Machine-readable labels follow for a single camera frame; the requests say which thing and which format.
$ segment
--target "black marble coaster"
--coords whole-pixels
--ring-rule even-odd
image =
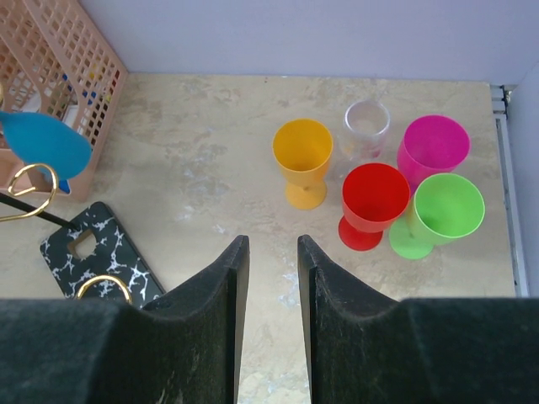
[[[163,294],[163,288],[136,250],[112,210],[96,202],[72,220],[80,230],[61,228],[40,245],[41,254],[66,298],[73,298],[81,285],[97,275],[111,275],[124,281],[133,306],[142,308]],[[96,239],[93,252],[78,258],[74,242],[91,231]],[[105,280],[92,285],[83,298],[124,300],[120,288]]]

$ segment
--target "black rod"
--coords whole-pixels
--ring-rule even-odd
[[[15,199],[9,195],[3,194],[1,192],[0,192],[0,203],[9,205],[12,208],[19,209],[24,212],[32,212],[35,210],[34,206],[27,204],[26,202],[23,202],[22,200]],[[51,223],[54,223],[56,225],[66,227],[72,230],[78,230],[77,226],[74,223],[71,223],[70,221],[65,221],[64,219],[61,219],[60,217],[54,216],[50,213],[41,212],[37,214],[36,216],[46,221],[49,221]]]

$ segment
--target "pink grid basket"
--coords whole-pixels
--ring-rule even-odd
[[[68,181],[76,200],[89,194],[127,70],[76,0],[2,0],[0,82],[3,109],[63,120],[92,144],[88,167]],[[23,163],[0,138],[0,189]],[[39,173],[19,182],[47,192]]]

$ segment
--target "pink goblet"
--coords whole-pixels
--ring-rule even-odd
[[[416,119],[404,133],[397,152],[398,170],[412,192],[434,174],[450,173],[470,152],[470,136],[455,120],[443,115]]]

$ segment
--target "beige counter surface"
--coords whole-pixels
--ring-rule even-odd
[[[487,213],[465,240],[408,261],[389,247],[354,252],[339,240],[339,184],[312,211],[286,203],[272,155],[286,121],[312,118],[339,136],[353,101],[379,98],[392,117],[384,162],[395,165],[409,123],[445,114],[472,137],[457,173],[483,192]],[[209,264],[238,234],[251,241],[239,402],[307,403],[296,239],[310,234],[370,286],[407,296],[514,294],[498,148],[488,84],[302,77],[129,77],[87,204],[58,200],[71,218],[102,200],[118,215],[166,290]],[[0,214],[11,210],[0,207]],[[39,245],[55,226],[37,218],[0,225],[0,297],[61,297]]]

